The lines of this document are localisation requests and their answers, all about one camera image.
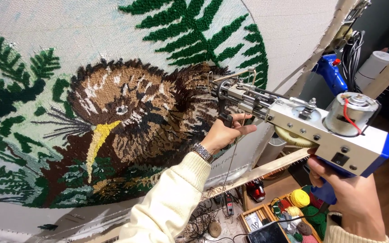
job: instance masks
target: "wrist watch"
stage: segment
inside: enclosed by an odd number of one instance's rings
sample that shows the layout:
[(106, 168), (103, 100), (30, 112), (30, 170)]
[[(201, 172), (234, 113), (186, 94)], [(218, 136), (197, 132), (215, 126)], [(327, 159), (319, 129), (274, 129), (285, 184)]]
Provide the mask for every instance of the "wrist watch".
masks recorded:
[(212, 154), (210, 154), (200, 143), (195, 143), (192, 148), (193, 152), (197, 152), (207, 163), (211, 164), (214, 160)]

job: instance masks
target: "pink yarn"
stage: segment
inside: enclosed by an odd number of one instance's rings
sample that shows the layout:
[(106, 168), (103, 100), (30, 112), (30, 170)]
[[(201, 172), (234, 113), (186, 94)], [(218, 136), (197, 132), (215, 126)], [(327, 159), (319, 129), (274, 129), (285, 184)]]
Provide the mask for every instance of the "pink yarn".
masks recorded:
[(318, 241), (313, 237), (313, 235), (303, 235), (303, 241), (301, 243), (318, 243)]
[(310, 197), (310, 203), (315, 206), (317, 209), (319, 209), (322, 205), (322, 201), (321, 199), (318, 199), (316, 200), (315, 196), (313, 195), (312, 192), (309, 193), (309, 197)]

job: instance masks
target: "plastic gear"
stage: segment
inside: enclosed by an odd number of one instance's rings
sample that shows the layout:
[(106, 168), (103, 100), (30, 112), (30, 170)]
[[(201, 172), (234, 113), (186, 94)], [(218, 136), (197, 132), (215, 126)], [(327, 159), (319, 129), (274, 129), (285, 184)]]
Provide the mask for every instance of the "plastic gear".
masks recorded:
[(300, 135), (297, 135), (276, 125), (274, 126), (274, 130), (277, 135), (279, 135), (279, 137), (281, 137), (284, 141), (287, 141), (288, 145), (294, 145), (297, 147), (315, 147), (318, 145), (315, 142), (305, 139)]

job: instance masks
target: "bird eye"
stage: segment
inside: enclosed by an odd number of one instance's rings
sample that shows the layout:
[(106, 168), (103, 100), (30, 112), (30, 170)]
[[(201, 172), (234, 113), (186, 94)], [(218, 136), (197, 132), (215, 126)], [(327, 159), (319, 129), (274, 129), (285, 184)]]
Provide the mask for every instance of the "bird eye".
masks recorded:
[(127, 106), (118, 106), (116, 108), (117, 115), (124, 115), (125, 113), (127, 113), (127, 111), (128, 111)]

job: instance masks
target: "sweater cuff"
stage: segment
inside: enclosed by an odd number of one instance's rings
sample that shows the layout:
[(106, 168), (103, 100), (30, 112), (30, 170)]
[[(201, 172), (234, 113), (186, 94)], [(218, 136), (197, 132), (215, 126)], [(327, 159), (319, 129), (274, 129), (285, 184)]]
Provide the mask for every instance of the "sweater cuff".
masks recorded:
[(325, 232), (324, 243), (347, 242), (347, 243), (389, 243), (389, 238), (386, 236), (385, 241), (377, 241), (366, 239), (344, 230), (340, 225), (331, 219), (331, 215), (342, 216), (341, 213), (330, 212), (327, 215), (327, 230)]
[(203, 191), (211, 165), (195, 152), (189, 152), (182, 162), (170, 168), (198, 191)]

